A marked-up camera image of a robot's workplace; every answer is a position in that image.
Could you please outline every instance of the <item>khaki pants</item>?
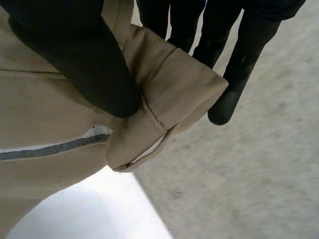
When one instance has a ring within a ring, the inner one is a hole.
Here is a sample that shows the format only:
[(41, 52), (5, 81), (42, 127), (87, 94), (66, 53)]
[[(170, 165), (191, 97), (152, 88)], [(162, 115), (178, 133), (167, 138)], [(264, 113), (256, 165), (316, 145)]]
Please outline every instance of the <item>khaki pants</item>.
[(0, 162), (0, 239), (42, 200), (102, 169), (105, 153), (103, 143), (49, 157)]

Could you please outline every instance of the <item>concrete floor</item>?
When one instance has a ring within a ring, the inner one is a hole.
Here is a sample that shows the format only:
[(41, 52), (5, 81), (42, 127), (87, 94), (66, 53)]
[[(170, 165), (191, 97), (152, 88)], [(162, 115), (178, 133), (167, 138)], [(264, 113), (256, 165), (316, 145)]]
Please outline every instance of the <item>concrete floor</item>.
[(202, 118), (137, 172), (174, 238), (319, 238), (318, 22), (307, 0), (264, 49), (231, 122)]

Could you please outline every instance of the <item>gray stripe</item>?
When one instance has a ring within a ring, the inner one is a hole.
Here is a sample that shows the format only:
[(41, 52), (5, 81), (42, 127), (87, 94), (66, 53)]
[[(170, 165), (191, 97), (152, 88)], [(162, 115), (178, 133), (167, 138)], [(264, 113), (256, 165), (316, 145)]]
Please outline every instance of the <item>gray stripe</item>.
[(61, 143), (61, 144), (49, 146), (46, 148), (36, 149), (36, 150), (22, 150), (22, 151), (0, 153), (0, 161), (10, 160), (10, 159), (19, 159), (19, 158), (35, 158), (35, 157), (50, 156), (50, 155), (70, 151), (72, 149), (94, 144), (94, 143), (107, 142), (108, 139), (109, 139), (108, 134), (99, 134), (89, 138), (80, 138), (67, 143)]

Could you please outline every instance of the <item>black glove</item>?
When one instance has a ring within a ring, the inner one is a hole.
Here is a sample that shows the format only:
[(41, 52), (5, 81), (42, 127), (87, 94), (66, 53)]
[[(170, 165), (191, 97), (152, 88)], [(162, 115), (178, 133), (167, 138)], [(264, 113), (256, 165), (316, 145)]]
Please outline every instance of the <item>black glove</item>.
[(17, 37), (59, 70), (91, 104), (119, 118), (140, 94), (111, 30), (103, 0), (0, 0)]

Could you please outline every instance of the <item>white surface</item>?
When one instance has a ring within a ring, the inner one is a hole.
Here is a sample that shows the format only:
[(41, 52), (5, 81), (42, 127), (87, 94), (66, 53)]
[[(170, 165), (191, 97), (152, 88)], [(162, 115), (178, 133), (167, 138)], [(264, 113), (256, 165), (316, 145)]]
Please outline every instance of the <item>white surface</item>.
[(43, 201), (6, 239), (172, 238), (133, 174), (108, 167)]

